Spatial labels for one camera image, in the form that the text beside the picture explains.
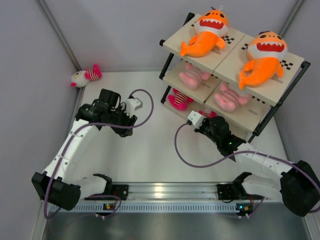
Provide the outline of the white plush glasses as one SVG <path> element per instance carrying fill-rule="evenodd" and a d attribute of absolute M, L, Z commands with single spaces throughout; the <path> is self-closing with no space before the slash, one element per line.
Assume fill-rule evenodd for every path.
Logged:
<path fill-rule="evenodd" d="M 167 100 L 173 108 L 178 111 L 185 111 L 188 107 L 188 104 L 194 102 L 192 98 L 180 92 L 176 88 L 173 88 L 173 94 L 167 96 Z"/>
<path fill-rule="evenodd" d="M 210 112 L 207 112 L 207 111 L 202 111 L 202 110 L 199 110 L 198 111 L 201 115 L 205 116 L 206 118 L 214 118 L 217 116 L 217 113 L 214 112 L 214 111 L 210 111 Z"/>

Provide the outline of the pink striped plush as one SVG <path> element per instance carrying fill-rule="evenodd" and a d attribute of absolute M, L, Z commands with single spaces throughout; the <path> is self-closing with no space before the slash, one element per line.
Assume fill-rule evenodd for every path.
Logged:
<path fill-rule="evenodd" d="M 211 74 L 187 62 L 184 71 L 180 72 L 178 76 L 189 89 L 195 90 L 202 81 L 207 81 Z"/>
<path fill-rule="evenodd" d="M 215 103 L 228 113 L 234 112 L 238 105 L 246 105 L 251 97 L 249 93 L 240 90 L 237 85 L 224 81 L 219 85 L 218 92 L 213 94 Z"/>

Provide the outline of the orange shark plush front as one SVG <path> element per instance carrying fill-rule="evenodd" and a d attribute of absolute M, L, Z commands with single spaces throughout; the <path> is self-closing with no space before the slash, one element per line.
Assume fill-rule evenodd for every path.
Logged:
<path fill-rule="evenodd" d="M 260 32 L 248 45 L 250 58 L 238 75 L 238 87 L 259 87 L 274 75 L 282 78 L 282 60 L 288 52 L 286 41 L 273 31 Z"/>

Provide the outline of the orange shark plush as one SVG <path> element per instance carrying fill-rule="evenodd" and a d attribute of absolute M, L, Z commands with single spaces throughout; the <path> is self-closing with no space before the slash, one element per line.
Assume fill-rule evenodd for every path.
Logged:
<path fill-rule="evenodd" d="M 203 57 L 215 47 L 223 50 L 226 47 L 224 36 L 230 28 L 227 15 L 220 9 L 212 8 L 199 17 L 194 23 L 195 35 L 189 42 L 180 45 L 180 56 Z"/>
<path fill-rule="evenodd" d="M 238 75 L 238 87 L 259 87 L 274 75 L 282 78 L 282 60 L 288 52 L 286 41 L 273 31 L 260 32 L 248 45 L 250 58 Z"/>

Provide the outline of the orange shark plush back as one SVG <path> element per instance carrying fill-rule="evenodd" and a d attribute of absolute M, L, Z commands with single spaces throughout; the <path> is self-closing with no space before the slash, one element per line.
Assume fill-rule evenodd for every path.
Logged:
<path fill-rule="evenodd" d="M 224 36 L 230 28 L 227 15 L 220 9 L 212 8 L 199 17 L 194 23 L 195 35 L 189 42 L 180 45 L 180 56 L 203 57 L 215 47 L 223 50 L 226 47 Z"/>

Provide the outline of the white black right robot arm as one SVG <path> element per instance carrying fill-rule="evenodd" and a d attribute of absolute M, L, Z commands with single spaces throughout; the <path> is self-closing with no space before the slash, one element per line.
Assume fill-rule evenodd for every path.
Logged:
<path fill-rule="evenodd" d="M 232 134 L 222 116 L 209 118 L 193 111 L 187 118 L 196 133 L 209 138 L 222 156 L 242 169 L 242 179 L 233 186 L 235 196 L 277 200 L 299 217 L 312 213 L 320 201 L 320 181 L 309 163 L 290 162 L 257 150 Z"/>

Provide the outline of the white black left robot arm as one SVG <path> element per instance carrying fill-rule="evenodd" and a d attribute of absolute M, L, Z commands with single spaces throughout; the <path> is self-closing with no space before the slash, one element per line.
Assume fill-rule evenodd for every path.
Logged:
<path fill-rule="evenodd" d="M 52 162 L 42 173 L 35 172 L 32 176 L 31 182 L 40 199 L 67 211 L 72 210 L 79 200 L 91 199 L 94 195 L 102 200 L 109 199 L 113 194 L 110 177 L 94 173 L 75 180 L 76 167 L 89 143 L 105 124 L 122 138 L 131 136 L 132 126 L 138 119 L 134 113 L 142 106 L 142 101 L 132 95 L 121 102 L 119 93 L 107 89 L 102 89 L 91 104 L 82 105 Z"/>

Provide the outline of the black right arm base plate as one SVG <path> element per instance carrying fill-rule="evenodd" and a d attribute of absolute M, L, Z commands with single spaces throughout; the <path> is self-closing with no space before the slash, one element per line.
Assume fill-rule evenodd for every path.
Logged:
<path fill-rule="evenodd" d="M 250 200 L 250 195 L 241 185 L 233 183 L 217 185 L 218 199 L 222 201 Z"/>

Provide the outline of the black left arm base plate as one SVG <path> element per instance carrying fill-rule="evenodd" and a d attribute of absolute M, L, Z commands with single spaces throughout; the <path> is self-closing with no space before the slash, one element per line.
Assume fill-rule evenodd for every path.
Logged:
<path fill-rule="evenodd" d="M 113 197 L 106 197 L 106 195 L 112 195 L 119 197 L 122 201 L 128 198 L 129 185 L 127 184 L 114 184 L 110 190 L 104 193 L 96 194 L 95 196 L 86 197 L 86 201 L 104 201 L 104 200 L 114 200 Z"/>

